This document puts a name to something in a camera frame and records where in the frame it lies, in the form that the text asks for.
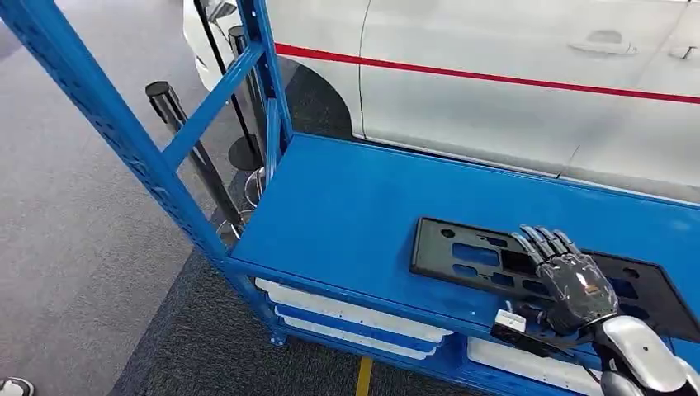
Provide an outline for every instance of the white tray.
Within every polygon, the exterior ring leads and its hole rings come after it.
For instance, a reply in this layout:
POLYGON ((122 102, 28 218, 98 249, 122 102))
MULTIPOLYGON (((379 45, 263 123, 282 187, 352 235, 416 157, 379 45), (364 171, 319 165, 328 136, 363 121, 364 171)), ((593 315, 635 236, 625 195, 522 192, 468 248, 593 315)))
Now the white tray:
MULTIPOLYGON (((580 365, 539 357, 519 349, 469 337, 466 355, 470 361, 508 371, 531 380, 573 390, 580 394, 603 396, 596 383, 580 365)), ((600 371, 592 370, 600 378, 600 371)))
POLYGON ((416 351, 414 349, 407 348, 405 346, 398 346, 395 344, 390 344, 388 342, 383 342, 379 340, 375 340, 374 338, 369 338, 369 337, 364 337, 359 334, 355 334, 354 332, 346 332, 344 330, 339 330, 337 328, 330 328, 328 326, 324 326, 322 324, 318 323, 313 323, 313 322, 307 322, 305 320, 301 320, 298 318, 293 318, 291 316, 285 316, 279 313, 277 308, 275 308, 275 314, 280 316, 285 324, 289 326, 293 326, 295 328, 301 328, 309 332, 316 332, 318 334, 324 334, 329 337, 333 338, 338 338, 344 341, 349 341, 349 342, 354 342, 356 344, 364 345, 364 346, 369 346, 371 348, 379 349, 381 351, 387 351, 390 353, 394 353, 396 355, 401 355, 405 357, 410 357, 412 359, 416 360, 423 360, 427 356, 430 356, 435 353, 435 350, 437 349, 436 347, 433 348, 430 352, 421 352, 421 351, 416 351))
POLYGON ((429 324, 415 322, 375 311, 374 309, 344 303, 320 295, 313 295, 269 280, 257 278, 255 285, 265 290, 270 300, 274 303, 289 305, 294 308, 359 323, 372 328, 379 328, 387 332, 403 334, 428 342, 440 343, 443 337, 453 333, 444 328, 436 328, 429 324))

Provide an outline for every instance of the blue shelf surface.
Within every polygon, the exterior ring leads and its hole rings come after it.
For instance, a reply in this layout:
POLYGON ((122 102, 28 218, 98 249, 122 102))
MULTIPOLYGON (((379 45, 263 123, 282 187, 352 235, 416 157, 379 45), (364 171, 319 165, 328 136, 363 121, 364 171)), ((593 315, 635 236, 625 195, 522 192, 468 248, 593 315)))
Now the blue shelf surface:
MULTIPOLYGON (((498 296, 409 272, 421 216, 564 229, 582 248, 660 264, 700 312, 692 206, 307 134, 294 135, 227 265, 487 337, 498 296)), ((674 346, 700 366, 698 344, 674 346)))

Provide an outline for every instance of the robot finger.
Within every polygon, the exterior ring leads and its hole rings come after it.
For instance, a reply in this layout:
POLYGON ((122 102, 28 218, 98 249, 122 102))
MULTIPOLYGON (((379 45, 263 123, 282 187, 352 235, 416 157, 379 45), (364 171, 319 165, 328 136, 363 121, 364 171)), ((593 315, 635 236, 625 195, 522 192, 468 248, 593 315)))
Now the robot finger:
POLYGON ((547 242, 554 247, 556 254, 564 254, 568 252, 561 239, 557 238, 556 235, 551 233, 550 230, 544 227, 535 227, 535 229, 545 236, 547 242))
POLYGON ((551 246, 549 246, 549 243, 541 233, 537 232, 537 230, 529 225, 521 225, 520 229, 537 245, 545 259, 554 256, 554 251, 551 250, 551 246))
POLYGON ((581 253, 581 251, 574 245, 573 242, 571 242, 571 239, 566 236, 565 233, 562 233, 560 230, 555 229, 553 233, 560 239, 563 243, 564 246, 566 246, 566 249, 569 250, 572 253, 581 253))
POLYGON ((533 245, 525 239, 522 235, 519 233, 511 233, 510 234, 513 238, 515 238, 518 243, 525 249, 525 253, 527 253, 528 256, 530 256, 530 259, 535 263, 536 266, 539 266, 544 262, 542 259, 542 255, 539 253, 537 249, 533 247, 533 245))

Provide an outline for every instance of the car door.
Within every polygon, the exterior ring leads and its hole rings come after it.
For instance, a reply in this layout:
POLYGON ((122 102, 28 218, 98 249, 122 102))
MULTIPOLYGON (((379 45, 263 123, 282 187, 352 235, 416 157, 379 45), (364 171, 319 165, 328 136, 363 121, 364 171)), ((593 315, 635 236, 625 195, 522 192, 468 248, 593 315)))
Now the car door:
POLYGON ((557 175, 611 100, 576 87, 628 87, 682 10, 664 0, 372 0, 361 56, 393 63, 360 67, 365 137, 557 175))
POLYGON ((700 203, 700 1, 687 3, 635 89, 679 97, 618 100, 565 176, 700 203))

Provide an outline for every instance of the black plastic panel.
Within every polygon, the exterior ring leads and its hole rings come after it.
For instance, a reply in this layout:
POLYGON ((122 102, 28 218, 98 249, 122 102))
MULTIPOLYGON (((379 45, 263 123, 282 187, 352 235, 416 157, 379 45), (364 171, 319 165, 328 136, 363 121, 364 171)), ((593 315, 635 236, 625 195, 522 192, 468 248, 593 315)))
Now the black plastic panel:
MULTIPOLYGON (((700 342, 700 325, 663 268, 585 252, 615 288, 622 312, 646 321, 661 335, 700 342)), ((551 301, 523 248, 506 233, 422 218, 410 270, 511 299, 551 301)))

